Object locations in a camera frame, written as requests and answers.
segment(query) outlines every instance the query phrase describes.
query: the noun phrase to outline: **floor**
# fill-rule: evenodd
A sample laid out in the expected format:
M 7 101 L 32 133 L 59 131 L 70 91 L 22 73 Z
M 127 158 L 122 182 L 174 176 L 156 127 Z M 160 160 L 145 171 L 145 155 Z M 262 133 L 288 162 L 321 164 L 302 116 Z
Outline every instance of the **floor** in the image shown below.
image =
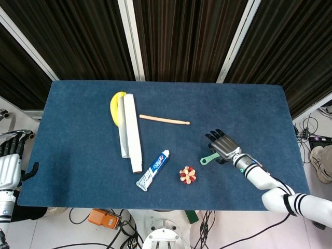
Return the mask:
M 332 121 L 313 112 L 311 117 L 317 118 L 319 127 L 317 134 L 332 137 Z M 314 126 L 310 120 L 309 127 Z M 308 151 L 301 151 L 306 156 Z M 332 184 L 325 185 L 319 182 L 315 171 L 310 163 L 304 165 L 311 194 L 332 200 Z M 72 219 L 76 222 L 83 220 L 90 209 L 74 209 Z M 7 241 L 11 249 L 51 249 L 61 245 L 73 243 L 104 243 L 108 244 L 116 231 L 104 227 L 98 227 L 85 221 L 80 225 L 73 225 L 68 218 L 69 209 L 57 215 L 43 217 L 37 221 L 27 220 L 24 222 L 11 223 Z M 251 236 L 264 228 L 275 224 L 285 217 L 284 214 L 271 212 L 216 212 L 216 222 L 211 229 L 207 245 L 209 248 L 220 248 L 238 239 Z M 190 231 L 191 245 L 195 245 L 199 235 L 200 222 L 192 225 Z M 114 245 L 118 248 L 125 240 L 121 235 Z M 76 246 L 75 249 L 99 249 L 102 246 Z M 332 248 L 332 229 L 319 230 L 315 228 L 310 220 L 301 217 L 290 217 L 285 223 L 274 227 L 261 235 L 242 241 L 228 248 L 250 249 L 250 248 L 300 248 L 300 249 L 325 249 Z

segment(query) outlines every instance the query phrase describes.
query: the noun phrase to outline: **blue tablecloth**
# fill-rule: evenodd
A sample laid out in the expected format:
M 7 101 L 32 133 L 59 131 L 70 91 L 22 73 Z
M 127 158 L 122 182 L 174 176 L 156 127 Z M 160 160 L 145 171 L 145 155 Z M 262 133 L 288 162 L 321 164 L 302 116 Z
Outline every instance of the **blue tablecloth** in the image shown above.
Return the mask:
M 170 159 L 148 192 L 136 186 L 130 159 L 121 157 L 118 128 L 109 102 L 118 91 L 133 93 L 137 115 L 190 121 L 176 125 L 138 119 L 145 172 L 159 153 Z M 308 192 L 300 152 L 282 87 L 104 80 L 52 84 L 20 205 L 169 210 L 264 210 L 261 195 L 231 163 L 211 162 L 204 134 L 220 128 L 243 152 L 260 161 L 295 192 Z M 190 185 L 179 180 L 184 166 L 196 169 Z

